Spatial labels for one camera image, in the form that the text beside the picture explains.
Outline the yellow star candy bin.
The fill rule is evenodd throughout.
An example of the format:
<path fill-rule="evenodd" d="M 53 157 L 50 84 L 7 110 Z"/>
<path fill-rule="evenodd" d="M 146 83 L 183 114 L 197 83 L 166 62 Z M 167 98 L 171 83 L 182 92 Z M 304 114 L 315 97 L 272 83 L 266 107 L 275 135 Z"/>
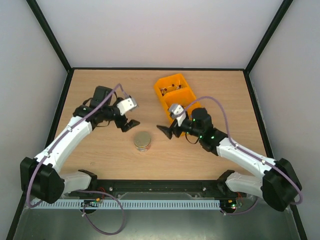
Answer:
<path fill-rule="evenodd" d="M 189 120 L 189 115 L 187 112 L 186 112 L 186 119 L 185 120 L 187 120 L 187 121 Z M 171 125 L 169 127 L 172 129 L 173 136 L 179 138 L 182 134 L 184 134 L 186 132 L 187 124 L 184 123 L 184 121 L 183 121 L 182 125 L 179 127 L 177 121 L 173 120 L 173 122 L 171 123 Z"/>

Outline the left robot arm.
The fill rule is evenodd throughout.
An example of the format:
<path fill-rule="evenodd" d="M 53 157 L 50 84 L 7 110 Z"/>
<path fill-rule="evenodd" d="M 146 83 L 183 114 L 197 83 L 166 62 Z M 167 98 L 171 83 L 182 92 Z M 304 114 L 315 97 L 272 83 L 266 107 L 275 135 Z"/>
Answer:
<path fill-rule="evenodd" d="M 138 107 L 136 100 L 128 95 L 116 96 L 116 89 L 97 86 L 93 97 L 77 107 L 67 126 L 43 151 L 35 157 L 25 157 L 20 163 L 21 189 L 26 194 L 29 208 L 31 197 L 40 202 L 55 203 L 62 195 L 78 190 L 87 190 L 97 176 L 86 170 L 60 175 L 67 158 L 77 145 L 102 122 L 114 122 L 118 129 L 127 132 L 139 125 L 137 120 L 128 120 L 126 113 Z"/>

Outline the gold jar lid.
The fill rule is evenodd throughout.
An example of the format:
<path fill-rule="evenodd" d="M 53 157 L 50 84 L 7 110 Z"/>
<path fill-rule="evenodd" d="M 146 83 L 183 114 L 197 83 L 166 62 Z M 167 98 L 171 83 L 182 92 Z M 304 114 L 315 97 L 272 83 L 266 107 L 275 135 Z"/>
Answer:
<path fill-rule="evenodd" d="M 133 143 L 136 145 L 147 145 L 151 141 L 151 135 L 147 131 L 139 131 L 133 137 Z"/>

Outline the clear glass jar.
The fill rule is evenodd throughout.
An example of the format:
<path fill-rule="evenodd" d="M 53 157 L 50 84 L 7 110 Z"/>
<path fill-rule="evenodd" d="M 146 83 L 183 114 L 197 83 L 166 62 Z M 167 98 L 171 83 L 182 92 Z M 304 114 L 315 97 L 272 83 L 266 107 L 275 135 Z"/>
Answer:
<path fill-rule="evenodd" d="M 140 152 L 146 152 L 151 148 L 151 143 L 143 145 L 135 144 L 135 148 Z"/>

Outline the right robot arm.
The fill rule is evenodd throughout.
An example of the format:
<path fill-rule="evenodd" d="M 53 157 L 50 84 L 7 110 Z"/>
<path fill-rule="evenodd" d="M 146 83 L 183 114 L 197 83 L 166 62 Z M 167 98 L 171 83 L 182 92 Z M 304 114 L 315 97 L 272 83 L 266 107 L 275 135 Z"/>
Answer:
<path fill-rule="evenodd" d="M 205 151 L 230 160 L 251 173 L 242 175 L 234 171 L 220 181 L 218 191 L 222 195 L 229 196 L 233 192 L 253 195 L 279 212 L 295 204 L 296 197 L 301 197 L 302 185 L 287 159 L 265 157 L 238 144 L 214 127 L 211 116 L 203 107 L 188 114 L 181 105 L 174 104 L 169 112 L 174 119 L 171 125 L 157 126 L 169 139 L 183 133 L 194 136 Z"/>

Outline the yellow lollipop bin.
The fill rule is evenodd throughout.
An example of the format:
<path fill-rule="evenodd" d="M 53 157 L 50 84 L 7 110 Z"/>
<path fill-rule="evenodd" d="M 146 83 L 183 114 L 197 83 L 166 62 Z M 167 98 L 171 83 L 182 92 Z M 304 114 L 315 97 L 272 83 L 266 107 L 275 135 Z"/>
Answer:
<path fill-rule="evenodd" d="M 160 97 L 187 87 L 189 87 L 189 84 L 181 73 L 159 78 L 153 86 L 156 94 Z"/>

